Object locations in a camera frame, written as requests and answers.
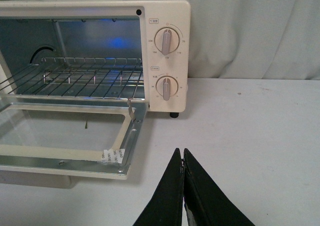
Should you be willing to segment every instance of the oven control panel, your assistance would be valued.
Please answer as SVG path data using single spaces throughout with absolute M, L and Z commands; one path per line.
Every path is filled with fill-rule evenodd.
M 144 80 L 144 86 L 150 111 L 180 113 L 187 100 L 190 5 L 180 0 L 159 8 L 166 9 L 145 11 L 147 68 L 144 61 L 143 74 L 147 71 L 148 82 Z

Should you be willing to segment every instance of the white table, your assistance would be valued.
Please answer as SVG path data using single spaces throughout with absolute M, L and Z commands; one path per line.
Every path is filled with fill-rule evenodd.
M 320 225 L 320 81 L 188 85 L 177 119 L 147 113 L 128 180 L 73 178 L 71 189 L 0 184 L 0 225 L 130 226 L 175 148 L 188 148 L 256 226 Z

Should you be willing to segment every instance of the wire rack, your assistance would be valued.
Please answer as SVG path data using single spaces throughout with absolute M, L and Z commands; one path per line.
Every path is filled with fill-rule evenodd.
M 43 57 L 0 82 L 0 94 L 144 99 L 140 58 Z

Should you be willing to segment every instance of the oven foot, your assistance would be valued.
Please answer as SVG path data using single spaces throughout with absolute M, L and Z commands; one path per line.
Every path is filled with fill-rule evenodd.
M 171 112 L 170 113 L 170 117 L 173 118 L 173 119 L 176 119 L 179 117 L 179 113 L 178 112 Z

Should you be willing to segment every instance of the temperature knob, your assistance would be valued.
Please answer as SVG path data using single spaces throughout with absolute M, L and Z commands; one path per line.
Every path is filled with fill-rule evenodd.
M 164 55 L 175 51 L 179 46 L 179 35 L 172 28 L 165 27 L 155 35 L 155 46 Z
M 173 77 L 161 77 L 156 82 L 156 90 L 163 97 L 163 100 L 168 101 L 172 95 L 177 93 L 178 83 Z

